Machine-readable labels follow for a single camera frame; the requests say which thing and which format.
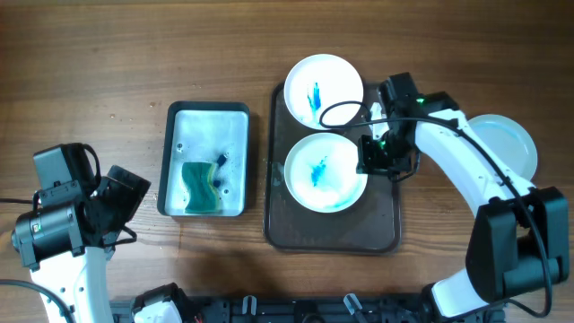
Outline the green yellow sponge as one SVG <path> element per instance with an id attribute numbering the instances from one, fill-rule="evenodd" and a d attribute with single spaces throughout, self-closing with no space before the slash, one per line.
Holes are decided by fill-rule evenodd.
<path id="1" fill-rule="evenodd" d="M 216 165 L 210 162 L 185 162 L 181 174 L 188 193 L 187 214 L 211 214 L 220 210 L 221 200 L 213 184 Z"/>

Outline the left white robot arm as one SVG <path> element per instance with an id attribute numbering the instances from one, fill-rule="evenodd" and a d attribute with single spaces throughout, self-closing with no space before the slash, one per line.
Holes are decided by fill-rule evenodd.
<path id="1" fill-rule="evenodd" d="M 127 225 L 150 185 L 114 165 L 97 184 L 55 182 L 39 192 L 41 208 L 17 219 L 12 242 L 49 321 L 113 321 L 107 263 L 118 246 L 136 242 Z"/>

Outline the white plate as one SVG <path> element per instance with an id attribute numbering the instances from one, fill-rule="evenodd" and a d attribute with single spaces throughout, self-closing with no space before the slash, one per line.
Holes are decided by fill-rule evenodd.
<path id="1" fill-rule="evenodd" d="M 303 126 L 321 130 L 323 123 L 350 122 L 363 101 L 357 70 L 341 57 L 316 54 L 298 62 L 288 73 L 283 97 L 291 115 Z"/>
<path id="2" fill-rule="evenodd" d="M 356 171 L 358 148 L 348 138 L 315 133 L 287 154 L 284 181 L 291 196 L 310 211 L 331 214 L 359 200 L 368 176 Z"/>

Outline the white plate top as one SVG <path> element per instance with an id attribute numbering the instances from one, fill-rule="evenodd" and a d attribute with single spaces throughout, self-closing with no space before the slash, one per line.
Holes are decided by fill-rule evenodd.
<path id="1" fill-rule="evenodd" d="M 323 123 L 350 122 L 363 101 L 357 70 L 341 57 L 316 54 L 298 62 L 288 73 L 283 97 L 291 115 L 303 126 L 321 130 Z"/>

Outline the grey-white plate bottom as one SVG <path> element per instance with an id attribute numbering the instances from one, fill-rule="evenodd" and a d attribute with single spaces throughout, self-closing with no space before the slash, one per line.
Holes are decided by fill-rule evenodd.
<path id="1" fill-rule="evenodd" d="M 501 115 L 486 114 L 470 119 L 468 124 L 517 175 L 533 178 L 538 153 L 532 137 L 519 123 Z"/>

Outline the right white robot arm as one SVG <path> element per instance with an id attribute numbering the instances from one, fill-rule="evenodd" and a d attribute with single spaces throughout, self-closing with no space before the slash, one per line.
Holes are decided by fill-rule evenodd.
<path id="1" fill-rule="evenodd" d="M 444 92 L 379 91 L 381 138 L 360 140 L 360 172 L 400 181 L 415 173 L 412 153 L 444 171 L 469 205 L 474 227 L 463 269 L 424 288 L 423 322 L 449 322 L 511 303 L 546 317 L 552 288 L 570 274 L 568 202 L 554 187 L 537 188 L 507 167 L 474 133 Z"/>

